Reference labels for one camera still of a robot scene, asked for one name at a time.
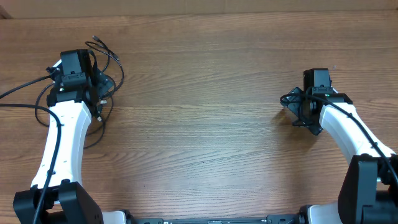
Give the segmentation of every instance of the wooden table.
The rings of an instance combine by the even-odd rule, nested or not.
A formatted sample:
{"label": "wooden table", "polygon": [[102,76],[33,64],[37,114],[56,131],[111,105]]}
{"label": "wooden table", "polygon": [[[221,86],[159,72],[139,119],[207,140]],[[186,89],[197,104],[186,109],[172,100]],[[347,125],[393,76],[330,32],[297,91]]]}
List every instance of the wooden table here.
{"label": "wooden table", "polygon": [[[2,20],[0,92],[44,76],[93,34],[126,71],[104,139],[83,155],[83,185],[104,211],[258,217],[336,200],[343,155],[328,133],[292,127],[279,104],[313,67],[329,68],[373,133],[398,148],[396,11]],[[115,63],[107,74],[120,79]],[[1,103],[34,104],[48,83]],[[12,200],[30,187],[47,128],[30,109],[1,108],[0,118],[0,218],[17,223]]]}

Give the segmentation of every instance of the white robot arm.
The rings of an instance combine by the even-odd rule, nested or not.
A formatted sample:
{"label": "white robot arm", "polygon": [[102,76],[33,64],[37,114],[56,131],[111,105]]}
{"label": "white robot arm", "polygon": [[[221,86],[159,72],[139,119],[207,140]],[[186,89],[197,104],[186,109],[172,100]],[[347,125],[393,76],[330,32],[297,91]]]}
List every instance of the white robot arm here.
{"label": "white robot arm", "polygon": [[[366,129],[373,141],[377,143],[381,151],[386,157],[391,157],[395,152],[389,147],[385,146],[377,137],[369,130],[358,116],[355,106],[348,103],[335,103],[335,105],[351,113]],[[332,138],[337,143],[341,152],[345,156],[348,163],[351,162],[353,155],[369,154],[373,157],[380,155],[374,150],[369,140],[365,137],[355,122],[337,110],[332,105],[323,106],[319,123],[323,129],[328,131]]]}
{"label": "white robot arm", "polygon": [[[90,54],[95,59],[93,66]],[[107,91],[113,85],[98,69],[92,51],[62,52],[61,59],[52,68],[47,68],[54,80],[47,105],[59,119],[61,132],[58,133],[56,119],[51,116],[39,170],[30,190],[16,193],[14,211],[23,224],[33,220],[34,223],[127,224],[131,220],[128,211],[102,212],[82,187],[81,180],[81,161],[88,126],[92,117],[101,117],[100,99],[109,94]],[[55,154],[59,134],[60,144]],[[55,203],[59,203],[63,210],[49,213],[47,210]]]}
{"label": "white robot arm", "polygon": [[[345,111],[352,113],[352,115],[365,127],[366,131],[372,137],[373,141],[377,143],[380,150],[386,157],[391,157],[395,152],[389,147],[385,146],[369,128],[363,123],[358,116],[355,106],[347,103],[335,103]],[[345,156],[348,163],[351,162],[354,155],[368,154],[372,157],[380,157],[374,150],[371,143],[366,139],[363,132],[359,129],[355,122],[348,118],[347,115],[337,110],[332,105],[323,106],[319,123],[323,129],[328,131],[332,138],[337,143],[341,152]],[[308,208],[308,222],[309,224],[340,224],[340,216],[338,213],[338,202],[329,203],[326,205],[313,205]]]}
{"label": "white robot arm", "polygon": [[[397,223],[397,156],[363,123],[353,102],[334,90],[328,70],[305,71],[304,90],[294,88],[280,103],[298,117],[294,126],[314,135],[328,131],[349,164],[337,202],[300,209],[306,223]],[[377,181],[390,191],[377,191]]]}

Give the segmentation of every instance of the wire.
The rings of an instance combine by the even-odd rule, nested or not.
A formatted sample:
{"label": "wire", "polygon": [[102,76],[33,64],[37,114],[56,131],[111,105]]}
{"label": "wire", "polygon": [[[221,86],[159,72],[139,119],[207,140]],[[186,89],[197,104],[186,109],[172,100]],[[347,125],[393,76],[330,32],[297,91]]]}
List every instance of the wire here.
{"label": "wire", "polygon": [[[110,53],[112,52],[112,51],[108,48],[108,46],[106,46],[106,44],[105,44],[101,39],[99,39],[99,38],[96,37],[96,36],[93,36],[93,38],[94,38],[96,41],[98,41],[99,43],[101,43],[101,44],[103,45],[103,46],[101,46],[101,48],[103,48],[103,49],[105,49],[106,51],[108,51],[108,54],[110,54]],[[104,69],[102,69],[102,72],[105,72],[105,70],[108,68],[110,61],[111,61],[111,57],[108,56],[108,60],[106,61],[106,65],[105,65]]]}
{"label": "wire", "polygon": [[30,81],[29,83],[25,83],[25,84],[23,84],[23,85],[20,85],[19,87],[15,87],[15,88],[13,88],[12,90],[9,90],[9,91],[3,93],[2,95],[0,95],[0,99],[3,98],[3,97],[5,97],[5,96],[7,96],[7,95],[9,95],[10,93],[13,93],[13,92],[15,92],[15,91],[17,91],[17,90],[20,90],[21,88],[27,87],[27,86],[29,86],[29,85],[31,85],[31,84],[40,82],[40,81],[45,80],[45,79],[48,79],[48,78],[50,78],[50,75],[47,75],[46,77],[38,78],[38,79],[33,80],[33,81]]}
{"label": "wire", "polygon": [[42,193],[41,193],[39,201],[37,203],[37,208],[36,208],[35,215],[33,218],[33,224],[36,224],[39,219],[41,210],[43,208],[45,192],[47,191],[47,189],[49,187],[50,179],[53,174],[54,167],[55,167],[55,161],[57,160],[58,150],[60,149],[61,127],[62,127],[61,121],[59,120],[59,118],[57,117],[57,115],[54,112],[52,112],[49,109],[44,108],[42,106],[26,105],[26,104],[0,104],[0,106],[1,107],[15,107],[15,108],[34,108],[34,109],[43,110],[43,111],[49,113],[51,116],[53,116],[55,121],[57,122],[57,141],[55,142],[55,149],[54,149],[54,153],[52,155],[50,168],[47,171],[47,178],[45,180],[45,183],[44,183],[44,186],[42,189]]}
{"label": "wire", "polygon": [[[42,97],[43,94],[48,90],[48,88],[50,88],[52,85],[54,85],[54,83],[49,84],[48,86],[46,86],[46,87],[40,92],[40,94],[38,95],[38,97],[37,97],[37,99],[36,99],[36,104],[35,104],[36,106],[39,105],[41,97]],[[37,108],[35,108],[35,117],[36,117],[37,122],[39,122],[41,125],[46,126],[46,127],[49,127],[49,126],[50,126],[50,125],[48,125],[48,124],[43,123],[43,122],[39,119],[39,117],[37,116]]]}
{"label": "wire", "polygon": [[120,87],[123,85],[123,82],[124,82],[124,70],[123,70],[123,66],[120,64],[119,60],[116,59],[115,57],[113,57],[111,54],[108,54],[108,53],[106,53],[106,52],[104,52],[104,51],[102,51],[102,50],[99,50],[99,49],[93,47],[92,45],[90,45],[90,44],[93,44],[93,45],[96,45],[96,46],[101,47],[100,44],[97,44],[97,43],[94,43],[94,42],[91,42],[91,41],[86,41],[85,44],[86,44],[88,47],[90,47],[90,48],[92,48],[92,49],[94,49],[94,50],[96,50],[96,51],[98,51],[98,52],[101,52],[102,54],[105,54],[105,55],[111,57],[111,58],[119,65],[120,70],[121,70],[121,73],[122,73],[120,82],[119,82],[119,84],[117,85],[117,87],[114,88],[113,91],[111,91],[111,92],[105,94],[104,97],[108,97],[108,96],[110,96],[110,95],[113,95],[113,94],[114,94],[116,91],[118,91],[118,90],[120,89]]}
{"label": "wire", "polygon": [[289,93],[286,95],[281,96],[281,98],[279,99],[280,102],[282,103],[292,103],[289,101],[285,101],[284,99],[288,96],[299,96],[301,98],[309,98],[309,99],[313,99],[313,100],[318,100],[323,102],[325,105],[331,105],[334,108],[336,108],[337,110],[339,110],[340,112],[342,112],[343,114],[347,115],[347,117],[351,118],[354,123],[360,128],[360,130],[362,131],[362,133],[365,135],[365,137],[368,139],[368,141],[371,143],[372,147],[376,150],[376,152],[382,157],[382,159],[384,160],[384,162],[386,162],[389,170],[391,171],[392,177],[394,179],[394,182],[396,183],[396,187],[398,187],[398,176],[397,173],[395,172],[394,168],[392,167],[390,161],[388,160],[388,158],[384,155],[384,153],[381,151],[381,149],[379,148],[379,146],[373,141],[372,137],[369,135],[369,133],[366,131],[365,127],[353,116],[353,114],[345,111],[343,108],[340,108],[339,106],[337,106],[336,104],[325,100],[323,98],[317,97],[317,96],[313,96],[313,95],[308,95],[308,94],[298,94],[298,93]]}
{"label": "wire", "polygon": [[98,139],[96,142],[94,142],[93,144],[90,144],[89,146],[84,147],[83,149],[88,149],[89,147],[95,146],[95,145],[98,144],[98,143],[102,140],[102,138],[104,137],[104,134],[105,134],[105,120],[103,119],[103,117],[102,117],[101,115],[99,115],[99,117],[101,118],[101,122],[102,122],[102,125],[101,125],[101,127],[102,127],[101,136],[99,137],[99,139]]}

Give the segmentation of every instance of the black bracket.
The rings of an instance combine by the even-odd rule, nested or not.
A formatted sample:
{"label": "black bracket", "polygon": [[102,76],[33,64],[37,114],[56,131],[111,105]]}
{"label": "black bracket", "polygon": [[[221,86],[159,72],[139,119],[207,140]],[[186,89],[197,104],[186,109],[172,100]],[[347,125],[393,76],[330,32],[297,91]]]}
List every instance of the black bracket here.
{"label": "black bracket", "polygon": [[[17,192],[14,197],[14,211],[21,224],[31,224],[37,208],[41,189],[33,186],[30,190]],[[103,224],[100,207],[78,182],[63,181],[61,185],[48,188],[45,192],[44,209],[38,224]],[[49,213],[54,202],[59,200],[63,211]]]}
{"label": "black bracket", "polygon": [[323,128],[319,123],[320,113],[324,102],[312,100],[309,96],[323,98],[332,103],[353,102],[346,94],[337,93],[331,87],[329,70],[327,68],[313,68],[303,73],[304,89],[295,87],[288,94],[299,94],[301,96],[288,96],[281,101],[281,105],[288,107],[298,118],[292,123],[295,127],[304,127],[313,135],[319,135]]}
{"label": "black bracket", "polygon": [[[94,57],[91,66],[90,54]],[[94,53],[90,50],[61,52],[62,62],[56,68],[47,68],[55,84],[47,96],[47,105],[73,100],[84,101],[92,115],[96,115],[99,99],[114,83],[98,69]]]}

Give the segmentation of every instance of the wood grain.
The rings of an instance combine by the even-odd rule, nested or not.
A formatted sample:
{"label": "wood grain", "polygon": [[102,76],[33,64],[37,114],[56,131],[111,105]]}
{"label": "wood grain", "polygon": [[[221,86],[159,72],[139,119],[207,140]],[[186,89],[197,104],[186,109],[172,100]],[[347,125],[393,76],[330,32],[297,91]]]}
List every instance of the wood grain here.
{"label": "wood grain", "polygon": [[396,10],[398,0],[0,0],[6,18]]}
{"label": "wood grain", "polygon": [[[103,210],[296,212],[336,200],[348,165],[326,132],[291,127],[279,97],[302,86],[304,70],[328,67],[333,85],[396,149],[397,20],[396,11],[2,20],[0,92],[45,75],[61,51],[84,48],[95,34],[126,71],[103,141],[83,155],[83,184]],[[107,73],[119,81],[117,65]],[[1,101],[34,103],[46,84]],[[47,129],[32,110],[2,108],[0,118],[0,218],[17,223],[12,200],[30,186]]]}

